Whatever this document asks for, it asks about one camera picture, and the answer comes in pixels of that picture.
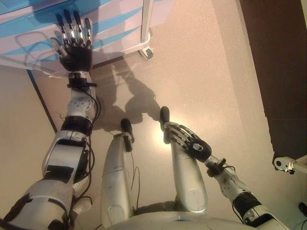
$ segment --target robot forearm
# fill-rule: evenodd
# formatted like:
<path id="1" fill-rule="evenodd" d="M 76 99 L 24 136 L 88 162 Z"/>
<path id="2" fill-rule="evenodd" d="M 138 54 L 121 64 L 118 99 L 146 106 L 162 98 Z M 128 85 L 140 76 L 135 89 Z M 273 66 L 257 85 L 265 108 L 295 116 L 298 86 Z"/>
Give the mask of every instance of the robot forearm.
<path id="1" fill-rule="evenodd" d="M 289 230 L 239 180 L 235 168 L 225 162 L 225 159 L 218 160 L 211 155 L 204 163 L 208 168 L 208 175 L 217 180 L 222 194 L 229 199 L 243 222 L 262 230 Z"/>

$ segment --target wheel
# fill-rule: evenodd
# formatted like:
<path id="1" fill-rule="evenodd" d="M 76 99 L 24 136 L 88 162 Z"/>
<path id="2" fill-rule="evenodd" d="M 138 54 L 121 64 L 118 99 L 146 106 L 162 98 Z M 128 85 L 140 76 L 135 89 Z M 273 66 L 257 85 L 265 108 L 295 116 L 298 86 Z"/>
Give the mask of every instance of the wheel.
<path id="1" fill-rule="evenodd" d="M 139 54 L 147 60 L 151 59 L 154 56 L 154 53 L 149 46 L 147 46 L 144 49 L 139 50 Z"/>

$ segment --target white cabinet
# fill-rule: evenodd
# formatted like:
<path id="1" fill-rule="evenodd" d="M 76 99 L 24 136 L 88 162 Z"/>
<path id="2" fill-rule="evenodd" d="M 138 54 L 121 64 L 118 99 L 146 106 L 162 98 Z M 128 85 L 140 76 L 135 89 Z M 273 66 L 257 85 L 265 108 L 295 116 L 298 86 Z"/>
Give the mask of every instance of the white cabinet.
<path id="1" fill-rule="evenodd" d="M 93 22 L 94 64 L 148 46 L 149 25 L 163 23 L 175 0 L 2 0 L 0 64 L 62 70 L 50 37 L 60 38 L 56 14 L 78 10 Z"/>

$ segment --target wall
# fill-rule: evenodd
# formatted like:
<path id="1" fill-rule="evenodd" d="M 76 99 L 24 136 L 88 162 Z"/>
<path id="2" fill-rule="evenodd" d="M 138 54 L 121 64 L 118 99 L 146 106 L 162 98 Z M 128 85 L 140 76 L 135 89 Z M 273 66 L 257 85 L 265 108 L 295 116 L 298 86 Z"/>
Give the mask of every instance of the wall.
<path id="1" fill-rule="evenodd" d="M 0 66 L 0 217 L 37 180 L 54 132 L 26 70 Z"/>

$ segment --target humanoid robot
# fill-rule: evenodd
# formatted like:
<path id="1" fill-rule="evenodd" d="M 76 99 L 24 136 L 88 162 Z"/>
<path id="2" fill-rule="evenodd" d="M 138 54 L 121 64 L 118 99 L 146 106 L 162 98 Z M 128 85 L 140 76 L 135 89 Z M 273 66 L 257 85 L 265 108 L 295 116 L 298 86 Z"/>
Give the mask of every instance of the humanoid robot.
<path id="1" fill-rule="evenodd" d="M 43 178 L 25 192 L 4 219 L 0 219 L 0 229 L 73 229 L 74 207 L 88 190 L 92 179 L 94 155 L 90 135 L 101 108 L 95 96 L 96 84 L 89 74 L 92 68 L 91 24 L 88 18 L 82 23 L 75 11 L 77 28 L 74 28 L 70 12 L 64 10 L 64 15 L 67 25 L 57 15 L 63 44 L 56 38 L 50 41 L 61 64 L 70 72 L 68 113 L 43 161 Z M 170 122 L 167 107 L 161 109 L 160 123 L 164 142 L 172 149 L 176 200 L 137 210 L 132 208 L 124 156 L 131 152 L 134 136 L 129 120 L 123 119 L 122 132 L 114 136 L 103 170 L 101 221 L 104 228 L 289 230 L 239 180 L 233 166 L 228 165 L 224 158 L 214 157 L 210 146 L 190 129 Z M 242 223 L 206 217 L 208 197 L 197 161 L 202 162 L 208 168 L 207 174 L 217 180 L 222 194 L 239 213 Z M 76 197 L 75 194 L 86 184 L 87 188 Z"/>

